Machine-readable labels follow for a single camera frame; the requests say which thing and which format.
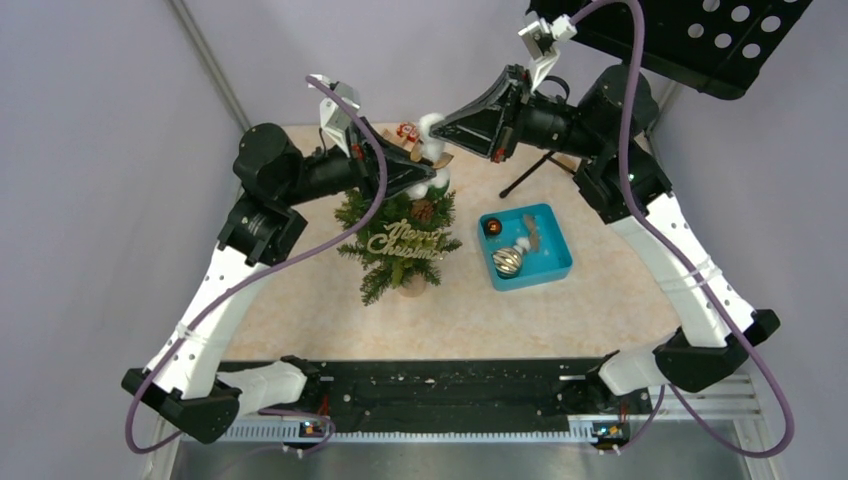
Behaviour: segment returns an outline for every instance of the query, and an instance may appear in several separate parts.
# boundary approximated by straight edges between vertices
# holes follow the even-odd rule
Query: round hole
[[[780,28],[780,18],[774,15],[766,17],[763,19],[763,23],[760,24],[760,28],[766,33],[771,33]]]
[[[733,42],[733,39],[730,38],[730,35],[726,33],[721,33],[716,37],[715,44],[718,48],[727,48]]]
[[[749,43],[745,45],[745,48],[742,49],[742,55],[745,58],[755,58],[760,54],[760,46],[756,43]]]
[[[719,5],[721,5],[721,2],[719,0],[704,0],[704,11],[715,12],[716,10],[718,10]]]
[[[693,23],[689,25],[689,36],[692,38],[701,38],[701,35],[704,34],[704,26],[700,23]]]
[[[751,10],[745,5],[739,5],[730,12],[730,18],[732,18],[734,22],[744,22],[750,15]]]

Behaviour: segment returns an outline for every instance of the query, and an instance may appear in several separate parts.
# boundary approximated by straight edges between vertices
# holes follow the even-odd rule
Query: brown ornament
[[[503,224],[497,218],[490,218],[486,220],[486,223],[483,225],[483,231],[486,233],[487,237],[500,235],[503,231]]]
[[[412,212],[410,213],[412,218],[419,222],[428,223],[433,219],[433,214],[436,213],[436,207],[430,200],[422,198],[421,200],[412,202]]]

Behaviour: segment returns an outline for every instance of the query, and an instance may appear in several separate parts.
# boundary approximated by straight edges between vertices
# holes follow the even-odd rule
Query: pine cone
[[[412,218],[421,223],[428,223],[433,218],[435,212],[436,207],[433,205],[433,202],[426,198],[412,202]]]

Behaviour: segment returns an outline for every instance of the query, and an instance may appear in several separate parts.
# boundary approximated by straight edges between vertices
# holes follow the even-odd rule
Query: black tripod leg
[[[500,194],[498,194],[498,195],[499,195],[501,198],[506,198],[506,196],[507,196],[507,195],[509,195],[509,194],[510,194],[513,190],[515,190],[515,187],[517,187],[517,186],[521,185],[521,182],[523,182],[524,180],[527,180],[527,177],[529,177],[529,176],[530,176],[533,172],[535,172],[536,170],[538,170],[538,169],[539,169],[539,167],[541,167],[541,166],[542,166],[542,164],[544,164],[545,162],[547,162],[547,161],[548,161],[549,159],[551,159],[553,156],[554,156],[554,152],[552,152],[552,151],[551,151],[551,152],[548,152],[548,153],[546,153],[546,154],[544,154],[544,155],[542,156],[542,158],[540,158],[540,159],[539,159],[539,161],[538,161],[538,162],[534,163],[534,164],[533,164],[533,166],[532,166],[532,167],[530,167],[530,168],[528,168],[528,169],[527,169],[527,171],[526,171],[526,172],[524,172],[524,173],[523,173],[520,177],[518,177],[518,179],[517,179],[516,181],[512,182],[512,185],[510,185],[510,186],[506,187],[506,188],[505,188],[505,189],[504,189],[504,190],[503,190]]]

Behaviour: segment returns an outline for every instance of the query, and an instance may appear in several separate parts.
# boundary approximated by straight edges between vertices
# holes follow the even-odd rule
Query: blue tray
[[[514,246],[518,237],[528,236],[529,232],[524,226],[524,214],[536,217],[536,228],[539,229],[539,251],[524,254],[524,265],[518,276],[501,278],[492,261],[492,253],[501,247]],[[500,235],[486,236],[483,227],[486,220],[490,218],[501,221],[503,230]],[[483,251],[483,260],[492,279],[492,286],[501,292],[563,279],[574,264],[554,211],[547,203],[483,215],[477,222],[477,236]]]

